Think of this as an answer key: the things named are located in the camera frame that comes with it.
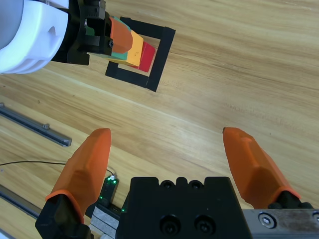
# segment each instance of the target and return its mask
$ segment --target wood grain surface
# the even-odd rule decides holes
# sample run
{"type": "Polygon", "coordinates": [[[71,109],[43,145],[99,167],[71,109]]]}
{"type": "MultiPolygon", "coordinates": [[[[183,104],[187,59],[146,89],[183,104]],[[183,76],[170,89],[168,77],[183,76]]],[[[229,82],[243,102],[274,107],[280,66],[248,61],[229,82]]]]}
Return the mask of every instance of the wood grain surface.
{"type": "Polygon", "coordinates": [[[35,219],[0,198],[1,229],[14,238],[41,238],[34,227],[35,219]]]}
{"type": "MultiPolygon", "coordinates": [[[[93,130],[108,127],[121,206],[135,176],[231,177],[222,129],[232,126],[253,135],[303,201],[319,208],[318,1],[108,0],[107,11],[176,29],[158,91],[106,77],[108,61],[98,56],[89,66],[51,62],[1,75],[0,102],[73,142],[63,148],[0,118],[0,163],[65,162],[93,130]]],[[[3,166],[0,183],[43,207],[62,167],[3,166]]],[[[24,218],[16,223],[34,232],[24,218]]]]}

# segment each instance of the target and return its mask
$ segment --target black tape square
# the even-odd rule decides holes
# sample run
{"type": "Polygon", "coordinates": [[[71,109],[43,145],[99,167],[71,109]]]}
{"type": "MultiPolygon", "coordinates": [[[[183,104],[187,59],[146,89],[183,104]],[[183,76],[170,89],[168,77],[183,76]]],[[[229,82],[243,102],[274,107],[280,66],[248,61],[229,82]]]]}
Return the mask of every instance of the black tape square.
{"type": "Polygon", "coordinates": [[[160,39],[158,51],[150,76],[118,68],[119,64],[111,61],[108,64],[105,75],[156,92],[176,31],[169,27],[135,21],[127,17],[121,17],[120,19],[137,34],[160,39]]]}

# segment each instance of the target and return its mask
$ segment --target metal bracket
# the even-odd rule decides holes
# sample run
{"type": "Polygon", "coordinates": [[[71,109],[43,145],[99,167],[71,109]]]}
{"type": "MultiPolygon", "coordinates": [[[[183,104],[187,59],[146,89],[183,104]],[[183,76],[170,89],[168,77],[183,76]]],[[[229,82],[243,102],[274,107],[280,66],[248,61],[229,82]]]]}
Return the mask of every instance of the metal bracket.
{"type": "Polygon", "coordinates": [[[243,210],[254,239],[317,239],[316,209],[243,210]]]}
{"type": "Polygon", "coordinates": [[[28,202],[26,199],[20,197],[19,195],[5,188],[2,185],[0,185],[0,198],[6,200],[8,203],[19,208],[20,210],[22,210],[29,216],[33,217],[34,219],[37,219],[40,215],[40,208],[28,202]]]}
{"type": "Polygon", "coordinates": [[[71,145],[71,138],[50,129],[50,125],[48,123],[42,124],[26,116],[23,116],[11,109],[6,108],[4,106],[4,103],[0,103],[0,116],[3,116],[10,121],[13,121],[63,147],[68,147],[71,145]]]}

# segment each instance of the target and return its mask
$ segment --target black cable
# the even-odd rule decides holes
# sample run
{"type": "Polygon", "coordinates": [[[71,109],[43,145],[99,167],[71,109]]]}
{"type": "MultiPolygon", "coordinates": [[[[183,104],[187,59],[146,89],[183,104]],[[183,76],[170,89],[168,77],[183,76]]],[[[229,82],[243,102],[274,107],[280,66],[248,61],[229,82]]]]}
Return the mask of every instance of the black cable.
{"type": "MultiPolygon", "coordinates": [[[[15,163],[47,163],[47,164],[58,164],[58,165],[65,165],[66,164],[66,163],[45,162],[45,161],[16,161],[16,162],[3,163],[3,164],[0,164],[0,166],[5,166],[5,165],[15,164],[15,163]]],[[[107,171],[110,172],[114,176],[114,173],[111,170],[107,169],[107,171]]]]}

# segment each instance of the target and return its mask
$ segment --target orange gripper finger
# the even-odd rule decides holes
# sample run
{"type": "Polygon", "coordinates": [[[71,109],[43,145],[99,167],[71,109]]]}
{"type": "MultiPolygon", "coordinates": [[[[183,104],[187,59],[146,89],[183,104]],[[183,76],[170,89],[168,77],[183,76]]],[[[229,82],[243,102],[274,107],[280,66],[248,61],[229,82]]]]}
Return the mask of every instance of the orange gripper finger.
{"type": "Polygon", "coordinates": [[[265,209],[283,191],[300,198],[252,136],[238,128],[226,127],[223,139],[230,171],[241,197],[247,203],[255,209],[265,209]]]}
{"type": "Polygon", "coordinates": [[[117,53],[128,52],[133,45],[133,36],[128,26],[121,22],[119,19],[116,20],[110,17],[111,21],[111,33],[110,38],[113,40],[112,51],[117,53]]]}
{"type": "Polygon", "coordinates": [[[81,223],[89,205],[95,203],[108,165],[111,148],[111,131],[108,128],[95,130],[67,161],[51,194],[45,200],[66,195],[71,201],[81,223]]]}

